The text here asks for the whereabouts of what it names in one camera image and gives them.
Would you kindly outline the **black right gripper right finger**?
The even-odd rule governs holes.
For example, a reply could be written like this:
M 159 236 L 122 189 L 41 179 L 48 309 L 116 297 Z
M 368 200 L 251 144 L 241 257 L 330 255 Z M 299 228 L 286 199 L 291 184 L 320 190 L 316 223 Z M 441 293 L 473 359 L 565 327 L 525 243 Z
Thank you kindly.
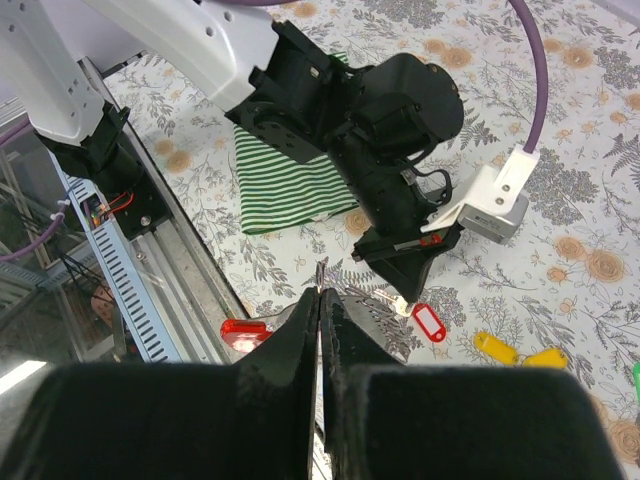
M 325 447 L 337 479 L 619 479 L 570 374 L 406 366 L 322 293 Z

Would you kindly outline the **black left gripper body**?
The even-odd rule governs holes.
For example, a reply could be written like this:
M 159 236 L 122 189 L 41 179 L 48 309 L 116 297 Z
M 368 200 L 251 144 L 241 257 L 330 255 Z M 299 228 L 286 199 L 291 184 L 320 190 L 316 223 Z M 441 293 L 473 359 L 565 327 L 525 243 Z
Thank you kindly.
M 393 235 L 381 235 L 371 227 L 354 244 L 352 259 L 355 262 L 366 262 L 371 269 L 374 262 L 388 261 L 407 254 L 426 254 L 428 259 L 433 259 L 453 249 L 460 240 L 462 230 L 462 227 L 455 225 L 430 232 L 422 232 L 420 227 L 411 227 Z

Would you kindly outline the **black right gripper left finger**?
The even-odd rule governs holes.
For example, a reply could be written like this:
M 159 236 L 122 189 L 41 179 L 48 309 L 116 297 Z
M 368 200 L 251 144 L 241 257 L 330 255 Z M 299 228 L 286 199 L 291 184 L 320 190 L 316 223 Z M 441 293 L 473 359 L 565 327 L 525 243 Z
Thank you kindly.
M 320 296 L 230 365 L 87 363 L 36 390 L 5 479 L 307 479 Z

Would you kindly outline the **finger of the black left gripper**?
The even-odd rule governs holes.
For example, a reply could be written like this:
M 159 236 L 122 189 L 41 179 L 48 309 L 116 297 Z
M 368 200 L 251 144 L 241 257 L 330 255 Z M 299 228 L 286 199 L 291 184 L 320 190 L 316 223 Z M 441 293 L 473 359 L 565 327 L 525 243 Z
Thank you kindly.
M 387 281 L 408 303 L 415 303 L 424 289 L 439 247 L 386 249 L 372 254 L 372 270 Z

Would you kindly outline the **red key tag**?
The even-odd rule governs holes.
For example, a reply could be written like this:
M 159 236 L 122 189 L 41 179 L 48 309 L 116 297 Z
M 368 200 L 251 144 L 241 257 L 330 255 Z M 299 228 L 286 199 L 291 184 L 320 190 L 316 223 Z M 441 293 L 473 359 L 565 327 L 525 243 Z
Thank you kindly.
M 428 304 L 417 303 L 413 308 L 412 317 L 431 342 L 440 343 L 445 340 L 446 327 Z

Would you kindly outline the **red keyring fob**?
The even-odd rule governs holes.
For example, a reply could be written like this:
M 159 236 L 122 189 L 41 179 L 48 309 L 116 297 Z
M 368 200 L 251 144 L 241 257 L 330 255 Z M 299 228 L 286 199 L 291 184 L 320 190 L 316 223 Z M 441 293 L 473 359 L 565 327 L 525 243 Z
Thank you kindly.
M 227 319 L 220 327 L 222 340 L 240 353 L 252 352 L 272 334 L 262 321 Z

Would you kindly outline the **metal keyring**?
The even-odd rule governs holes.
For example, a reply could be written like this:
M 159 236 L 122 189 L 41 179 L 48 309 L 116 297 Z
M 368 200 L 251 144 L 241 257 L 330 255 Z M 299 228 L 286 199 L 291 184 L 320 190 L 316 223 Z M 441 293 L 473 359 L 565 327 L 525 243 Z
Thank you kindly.
M 321 293 L 325 287 L 325 277 L 328 259 L 324 258 L 316 263 L 315 269 L 315 284 L 317 291 Z

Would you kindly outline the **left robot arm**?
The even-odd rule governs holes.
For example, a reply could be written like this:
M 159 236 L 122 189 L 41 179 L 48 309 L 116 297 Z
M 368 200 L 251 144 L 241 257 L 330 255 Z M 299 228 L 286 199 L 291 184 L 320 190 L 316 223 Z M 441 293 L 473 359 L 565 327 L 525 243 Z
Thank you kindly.
M 417 163 L 457 136 L 458 88 L 440 66 L 399 53 L 350 67 L 324 53 L 263 1 L 97 1 L 96 11 L 162 55 L 234 124 L 299 163 L 327 155 L 370 221 L 355 244 L 365 262 L 416 302 L 435 245 L 420 228 L 449 200 L 408 180 Z M 134 188 L 142 165 L 128 144 L 129 112 L 89 82 L 43 4 L 1 5 L 1 71 L 36 136 L 63 170 L 106 194 Z

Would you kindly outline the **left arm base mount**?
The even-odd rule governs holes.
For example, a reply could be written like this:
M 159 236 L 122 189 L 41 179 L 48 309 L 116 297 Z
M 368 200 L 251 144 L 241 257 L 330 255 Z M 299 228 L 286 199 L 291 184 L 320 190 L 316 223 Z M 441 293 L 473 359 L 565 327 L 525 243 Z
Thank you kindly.
M 127 240 L 133 240 L 170 220 L 172 213 L 156 183 L 144 174 L 124 199 L 110 209 L 108 218 L 119 226 Z

